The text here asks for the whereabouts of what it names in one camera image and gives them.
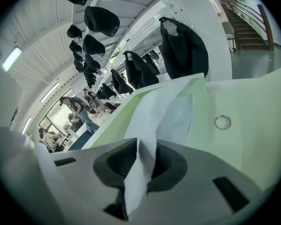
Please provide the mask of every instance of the fluorescent light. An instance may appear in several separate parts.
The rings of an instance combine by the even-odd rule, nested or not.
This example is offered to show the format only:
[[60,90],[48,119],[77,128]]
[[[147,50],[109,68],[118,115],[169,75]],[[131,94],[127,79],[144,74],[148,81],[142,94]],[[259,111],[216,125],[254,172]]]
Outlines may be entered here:
[[51,88],[51,89],[50,89],[50,91],[49,91],[49,92],[47,92],[47,93],[46,93],[46,95],[45,95],[45,96],[43,97],[43,99],[41,100],[41,103],[42,103],[42,102],[44,102],[44,101],[46,100],[46,98],[50,95],[50,93],[52,93],[52,92],[53,92],[53,90],[54,90],[54,89],[56,89],[56,88],[57,88],[57,86],[58,86],[58,85],[59,85],[59,82],[58,82],[57,84],[55,84],[55,85],[53,86],[53,88]]
[[21,49],[16,47],[12,53],[9,55],[9,57],[6,59],[6,61],[3,63],[3,69],[4,71],[8,71],[11,66],[13,65],[13,63],[17,60],[17,58],[20,56],[20,54],[22,53]]
[[25,131],[26,131],[26,129],[27,129],[27,127],[28,127],[28,125],[29,125],[31,119],[32,119],[32,118],[28,118],[28,120],[27,120],[27,122],[26,122],[26,124],[25,124],[25,127],[24,127],[24,129],[23,129],[23,131],[22,131],[22,134],[25,133]]

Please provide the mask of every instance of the window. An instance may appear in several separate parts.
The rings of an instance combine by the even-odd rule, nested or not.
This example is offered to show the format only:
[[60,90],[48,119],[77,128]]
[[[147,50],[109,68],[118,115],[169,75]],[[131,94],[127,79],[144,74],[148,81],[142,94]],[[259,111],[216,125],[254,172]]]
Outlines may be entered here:
[[[63,96],[74,97],[76,95],[70,89]],[[39,126],[41,128],[47,129],[48,132],[55,132],[56,134],[62,133],[65,135],[66,131],[63,129],[63,126],[66,123],[70,125],[69,119],[67,118],[70,113],[72,113],[72,110],[68,106],[64,104],[60,105],[60,102],[57,101],[45,115]]]

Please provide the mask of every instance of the stair railing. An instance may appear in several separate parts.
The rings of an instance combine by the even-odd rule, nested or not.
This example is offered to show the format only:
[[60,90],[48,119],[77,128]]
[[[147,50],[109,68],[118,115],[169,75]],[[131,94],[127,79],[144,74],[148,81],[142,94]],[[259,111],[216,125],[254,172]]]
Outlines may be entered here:
[[267,37],[267,45],[270,51],[274,50],[274,40],[272,35],[272,30],[270,23],[268,21],[265,10],[261,4],[258,4],[257,7],[259,9],[260,14],[255,11],[253,8],[244,4],[239,0],[221,0],[225,2],[228,7],[231,8],[233,12],[237,14],[237,11],[247,15],[250,19],[252,19],[265,33]]

